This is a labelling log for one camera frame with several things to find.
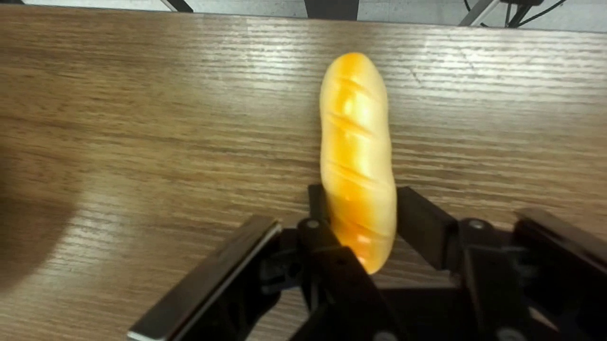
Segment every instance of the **brown tabletop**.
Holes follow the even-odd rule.
[[[0,6],[2,340],[124,340],[247,217],[304,218],[346,52],[387,82],[401,184],[607,237],[607,37]],[[399,243],[378,283],[446,279]],[[302,319],[289,294],[255,336]]]

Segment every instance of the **wood grain surface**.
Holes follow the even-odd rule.
[[[319,182],[319,86],[368,54],[395,177],[607,239],[607,37],[0,6],[0,336],[124,340],[249,215]],[[446,285],[404,245],[384,287]],[[289,294],[253,340],[304,321]]]

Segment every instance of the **wooden table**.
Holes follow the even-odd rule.
[[[304,218],[346,52],[387,82],[401,184],[607,237],[607,37],[0,6],[2,340],[122,340],[249,215]],[[446,279],[399,243],[378,283]],[[255,336],[302,319],[289,294]]]

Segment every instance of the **screw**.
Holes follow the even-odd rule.
[[[497,340],[499,341],[528,341],[528,338],[524,338],[518,330],[513,330],[513,328],[499,328]]]
[[[308,222],[306,222],[306,228],[308,228],[308,230],[319,230],[321,224],[319,224],[319,220],[308,220]]]
[[[484,230],[484,228],[486,228],[486,224],[484,224],[482,220],[471,220],[469,226],[471,226],[473,230]]]
[[[399,341],[399,338],[397,338],[393,332],[380,330],[380,332],[374,336],[374,341]]]

